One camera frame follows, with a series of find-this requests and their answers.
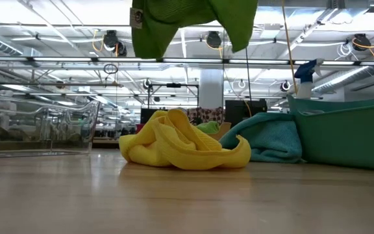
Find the white building column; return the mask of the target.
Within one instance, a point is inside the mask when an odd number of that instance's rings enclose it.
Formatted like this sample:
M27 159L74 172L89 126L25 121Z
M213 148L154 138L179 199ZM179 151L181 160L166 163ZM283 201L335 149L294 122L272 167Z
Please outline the white building column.
M204 69L200 71L199 106L216 109L223 106L223 71Z

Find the white humanoid figure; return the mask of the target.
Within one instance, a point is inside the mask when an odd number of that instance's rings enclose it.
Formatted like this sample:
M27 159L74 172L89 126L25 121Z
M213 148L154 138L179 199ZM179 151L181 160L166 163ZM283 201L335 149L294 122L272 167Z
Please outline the white humanoid figure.
M17 105L6 98L11 98L14 92L11 90L0 90L0 127L4 130L10 128L10 118L16 115Z

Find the green microfiber towel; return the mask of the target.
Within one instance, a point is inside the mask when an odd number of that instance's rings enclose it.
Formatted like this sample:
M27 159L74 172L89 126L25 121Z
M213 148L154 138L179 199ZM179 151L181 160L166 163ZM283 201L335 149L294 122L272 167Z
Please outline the green microfiber towel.
M160 59L178 29L217 21L232 51L249 45L258 0L132 0L130 26L136 57Z
M203 122L197 128L206 134L216 134L219 132L219 123L215 121Z

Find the clear plastic basket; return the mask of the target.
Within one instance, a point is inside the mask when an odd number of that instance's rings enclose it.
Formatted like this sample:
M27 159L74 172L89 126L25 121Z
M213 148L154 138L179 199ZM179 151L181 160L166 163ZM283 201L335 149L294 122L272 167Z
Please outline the clear plastic basket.
M9 130L0 127L0 158L89 153L100 103L45 103L7 97L17 105Z

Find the yellow microfiber towel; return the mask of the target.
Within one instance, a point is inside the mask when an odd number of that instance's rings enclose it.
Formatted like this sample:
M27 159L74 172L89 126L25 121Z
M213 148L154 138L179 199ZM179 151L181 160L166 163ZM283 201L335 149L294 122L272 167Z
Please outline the yellow microfiber towel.
M158 110L135 135L119 138L119 149L129 163L174 166L183 170L243 168L251 159L251 147L237 135L237 145L225 149L192 125L178 109Z

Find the blue microfiber towel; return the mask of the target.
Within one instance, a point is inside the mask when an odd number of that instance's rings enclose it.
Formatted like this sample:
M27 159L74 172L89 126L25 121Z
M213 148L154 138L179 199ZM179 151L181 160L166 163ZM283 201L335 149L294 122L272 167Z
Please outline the blue microfiber towel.
M253 162L301 163L303 149L291 114L260 112L241 121L225 133L219 142L224 148L238 145L237 136L246 139Z

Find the black cabinet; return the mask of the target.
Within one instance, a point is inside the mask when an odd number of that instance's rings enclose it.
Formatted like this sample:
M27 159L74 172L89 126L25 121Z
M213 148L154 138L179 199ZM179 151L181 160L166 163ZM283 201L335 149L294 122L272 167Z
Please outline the black cabinet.
M233 127L259 112L266 112L267 109L268 107L265 99L258 99L256 101L226 100L225 122L231 123Z

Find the spray bottle with blue trigger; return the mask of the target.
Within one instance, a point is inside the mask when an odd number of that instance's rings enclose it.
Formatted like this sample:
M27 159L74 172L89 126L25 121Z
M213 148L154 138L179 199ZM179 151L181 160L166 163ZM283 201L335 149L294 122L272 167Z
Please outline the spray bottle with blue trigger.
M300 86L297 90L296 98L310 99L313 88L313 74L321 77L320 66L324 63L323 58L317 58L306 62L297 69L294 77L300 80Z

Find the long light bar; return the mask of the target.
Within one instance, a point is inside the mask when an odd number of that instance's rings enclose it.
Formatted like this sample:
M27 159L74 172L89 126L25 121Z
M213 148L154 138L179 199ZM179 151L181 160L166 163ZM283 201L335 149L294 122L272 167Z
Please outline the long light bar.
M307 60L261 60L223 58L159 58L142 59L126 57L0 57L1 62L139 62L176 64L255 64L255 65L302 65Z

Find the black monitor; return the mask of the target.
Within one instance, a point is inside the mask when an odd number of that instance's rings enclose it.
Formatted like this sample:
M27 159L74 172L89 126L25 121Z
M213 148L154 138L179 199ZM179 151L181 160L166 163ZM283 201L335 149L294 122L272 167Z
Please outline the black monitor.
M156 112L156 109L144 109L142 108L141 109L141 113L140 113L140 123L141 124L146 124L150 117L152 117L152 115Z

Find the orange plastic basket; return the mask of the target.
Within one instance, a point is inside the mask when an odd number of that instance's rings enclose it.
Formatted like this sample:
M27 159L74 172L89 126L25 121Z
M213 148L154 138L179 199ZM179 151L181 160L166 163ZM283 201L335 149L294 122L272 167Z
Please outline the orange plastic basket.
M231 123L230 122L223 122L219 126L218 140L220 140L230 129L231 129Z

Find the teal plastic basket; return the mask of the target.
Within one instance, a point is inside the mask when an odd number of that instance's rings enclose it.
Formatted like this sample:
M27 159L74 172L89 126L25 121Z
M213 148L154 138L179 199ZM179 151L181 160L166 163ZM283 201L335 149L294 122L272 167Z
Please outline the teal plastic basket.
M288 103L305 161L374 170L374 99Z

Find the floral patterned fabric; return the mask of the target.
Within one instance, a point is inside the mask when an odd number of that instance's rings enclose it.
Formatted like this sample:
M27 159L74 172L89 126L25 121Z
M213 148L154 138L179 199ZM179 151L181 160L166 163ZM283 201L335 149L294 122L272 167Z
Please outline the floral patterned fabric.
M199 125L207 122L217 122L222 124L225 120L225 110L223 107L215 109L205 109L202 107L196 107L188 109L186 115L193 125Z

